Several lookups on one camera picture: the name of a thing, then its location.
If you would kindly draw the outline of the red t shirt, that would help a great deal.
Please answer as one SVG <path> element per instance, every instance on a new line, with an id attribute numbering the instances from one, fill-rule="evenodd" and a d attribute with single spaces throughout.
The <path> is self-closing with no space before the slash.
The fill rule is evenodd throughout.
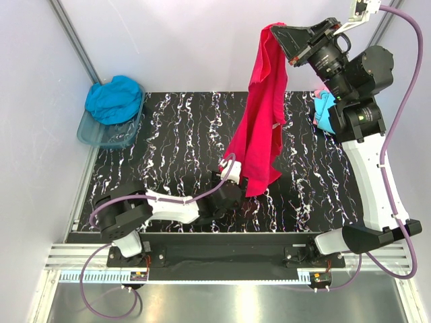
<path id="1" fill-rule="evenodd" d="M 244 114 L 225 152 L 234 153 L 242 164 L 240 178 L 248 180 L 247 197 L 263 194 L 281 176 L 273 163 L 283 148 L 288 75 L 285 54 L 271 33 L 274 26 L 285 24 L 277 22 L 261 30 Z"/>

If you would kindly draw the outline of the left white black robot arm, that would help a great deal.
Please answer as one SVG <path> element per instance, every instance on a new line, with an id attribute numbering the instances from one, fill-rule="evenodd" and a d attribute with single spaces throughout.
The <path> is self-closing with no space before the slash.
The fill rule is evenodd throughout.
<path id="1" fill-rule="evenodd" d="M 140 182 L 128 183 L 101 196 L 90 215 L 90 225 L 101 238 L 113 243 L 130 266 L 145 260 L 137 228 L 148 221 L 176 221 L 206 225 L 240 208 L 247 181 L 218 182 L 199 196 L 169 196 L 145 189 Z"/>

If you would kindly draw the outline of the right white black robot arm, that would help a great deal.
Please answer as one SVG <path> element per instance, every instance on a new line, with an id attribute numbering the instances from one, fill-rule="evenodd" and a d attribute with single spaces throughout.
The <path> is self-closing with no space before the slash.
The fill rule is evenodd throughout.
<path id="1" fill-rule="evenodd" d="M 379 45 L 353 59 L 338 45 L 341 24 L 330 17 L 311 27 L 274 26 L 271 33 L 294 67 L 308 63 L 335 98 L 329 123 L 347 155 L 358 185 L 363 225 L 317 235 L 306 249 L 312 266 L 322 266 L 330 254 L 361 254 L 422 232 L 400 201 L 386 154 L 381 152 L 386 127 L 375 95 L 393 83 L 393 55 Z"/>

